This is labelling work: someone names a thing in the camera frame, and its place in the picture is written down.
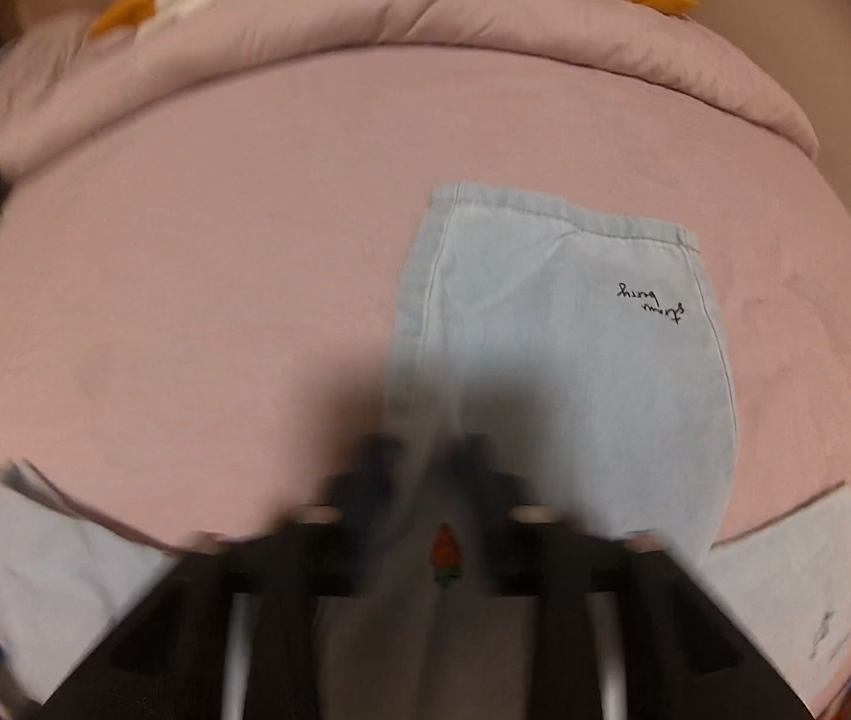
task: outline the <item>pink bed sheet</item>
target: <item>pink bed sheet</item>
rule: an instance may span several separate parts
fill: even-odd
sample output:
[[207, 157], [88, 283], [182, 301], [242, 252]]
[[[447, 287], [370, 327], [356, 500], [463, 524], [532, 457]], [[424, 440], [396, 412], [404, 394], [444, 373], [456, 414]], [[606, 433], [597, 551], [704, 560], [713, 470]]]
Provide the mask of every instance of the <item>pink bed sheet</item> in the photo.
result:
[[[376, 37], [428, 39], [317, 53], [276, 19], [269, 43], [266, 5], [304, 1], [157, 33], [0, 138], [22, 178], [0, 232], [0, 461], [165, 541], [267, 526], [375, 426], [429, 191], [467, 180], [697, 232], [738, 408], [722, 538], [851, 483], [851, 220], [772, 81], [687, 22], [623, 39], [609, 18], [647, 15], [611, 0], [454, 0], [482, 29], [433, 0], [404, 32], [410, 0], [390, 0]], [[489, 50], [502, 29], [524, 50]], [[255, 70], [168, 97], [218, 74], [200, 38]], [[454, 46], [366, 46], [401, 42]], [[261, 60], [290, 43], [296, 61]], [[851, 646], [833, 685], [850, 669]]]

